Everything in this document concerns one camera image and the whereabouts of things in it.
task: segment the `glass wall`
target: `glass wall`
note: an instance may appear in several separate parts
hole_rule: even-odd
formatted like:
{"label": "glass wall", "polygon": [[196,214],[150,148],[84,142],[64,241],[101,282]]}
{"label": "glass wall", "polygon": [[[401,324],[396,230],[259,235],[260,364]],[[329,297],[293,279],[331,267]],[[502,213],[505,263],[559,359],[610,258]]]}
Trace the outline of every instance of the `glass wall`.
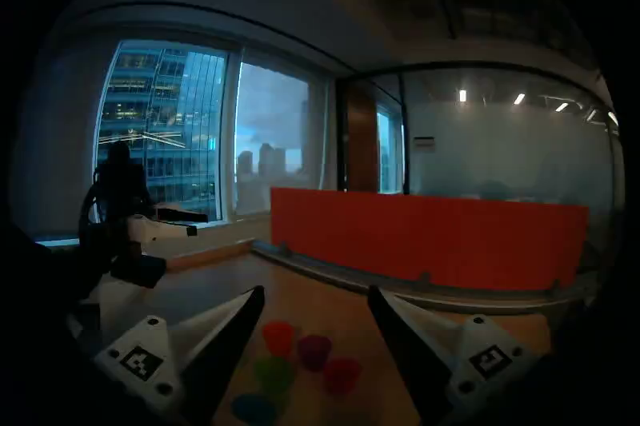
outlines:
{"label": "glass wall", "polygon": [[102,105],[98,163],[126,141],[155,202],[222,218],[219,137],[227,53],[123,42]]}
{"label": "glass wall", "polygon": [[412,194],[584,205],[587,242],[604,251],[617,196],[617,126],[596,97],[509,70],[424,70],[404,79]]}

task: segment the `purple cup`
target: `purple cup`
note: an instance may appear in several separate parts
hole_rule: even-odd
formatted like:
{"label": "purple cup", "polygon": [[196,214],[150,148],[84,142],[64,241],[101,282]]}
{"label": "purple cup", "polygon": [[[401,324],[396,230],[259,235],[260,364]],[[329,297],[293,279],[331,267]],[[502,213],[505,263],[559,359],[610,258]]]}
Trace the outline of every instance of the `purple cup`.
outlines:
{"label": "purple cup", "polygon": [[304,368],[320,372],[331,352],[331,340],[326,336],[310,334],[298,341],[298,356]]}

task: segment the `orange cup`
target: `orange cup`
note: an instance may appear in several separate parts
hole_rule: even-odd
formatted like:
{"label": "orange cup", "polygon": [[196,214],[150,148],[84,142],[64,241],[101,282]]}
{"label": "orange cup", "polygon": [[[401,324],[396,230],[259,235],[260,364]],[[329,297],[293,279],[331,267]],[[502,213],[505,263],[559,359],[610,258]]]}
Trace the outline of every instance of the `orange cup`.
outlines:
{"label": "orange cup", "polygon": [[285,321],[271,321],[262,328],[266,347],[274,356],[286,358],[294,344],[294,328]]}

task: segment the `ceiling light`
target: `ceiling light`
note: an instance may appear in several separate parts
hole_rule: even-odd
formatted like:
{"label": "ceiling light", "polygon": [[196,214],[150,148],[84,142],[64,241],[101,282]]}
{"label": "ceiling light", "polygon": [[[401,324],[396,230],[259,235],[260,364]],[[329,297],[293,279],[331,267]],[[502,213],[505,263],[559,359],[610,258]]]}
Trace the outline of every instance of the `ceiling light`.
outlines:
{"label": "ceiling light", "polygon": [[615,117],[615,113],[613,111],[609,112],[609,118],[611,118],[612,120],[614,120],[614,123],[616,126],[619,126],[618,124],[618,119]]}

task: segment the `skyscraper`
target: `skyscraper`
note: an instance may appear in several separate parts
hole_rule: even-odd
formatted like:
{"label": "skyscraper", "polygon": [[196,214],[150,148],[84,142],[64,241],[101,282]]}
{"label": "skyscraper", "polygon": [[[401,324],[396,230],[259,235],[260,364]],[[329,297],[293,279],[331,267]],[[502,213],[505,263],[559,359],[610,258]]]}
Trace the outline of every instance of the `skyscraper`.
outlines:
{"label": "skyscraper", "polygon": [[145,166],[156,202],[220,219],[218,151],[226,56],[123,42],[102,105],[98,162],[115,141]]}

